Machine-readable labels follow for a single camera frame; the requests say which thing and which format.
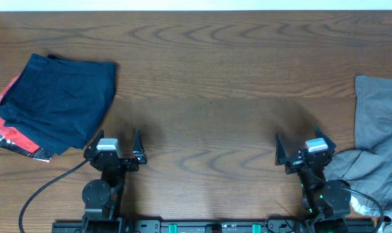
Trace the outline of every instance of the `white background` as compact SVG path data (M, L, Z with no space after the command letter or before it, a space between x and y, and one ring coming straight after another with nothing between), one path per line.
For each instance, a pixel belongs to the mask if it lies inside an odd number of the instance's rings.
M0 11L392 10L392 0L0 0Z

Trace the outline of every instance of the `red cloth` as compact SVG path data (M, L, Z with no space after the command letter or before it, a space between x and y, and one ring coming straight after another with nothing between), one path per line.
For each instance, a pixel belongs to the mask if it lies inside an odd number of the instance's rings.
M3 96L9 90L9 88L14 84L14 82L19 78L19 75L16 76L1 92L0 94L0 103ZM5 127L5 121L0 117L0 135L5 136L6 140L10 140L15 143L20 148L27 150L31 153L34 153L39 149L39 146L28 139L25 135L19 132L15 127Z

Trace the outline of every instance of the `dark blue cloth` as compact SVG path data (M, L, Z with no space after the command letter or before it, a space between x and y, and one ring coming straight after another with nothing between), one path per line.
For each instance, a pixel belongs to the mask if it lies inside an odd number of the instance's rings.
M13 126L51 154L83 149L115 96L116 66L33 54L0 104Z

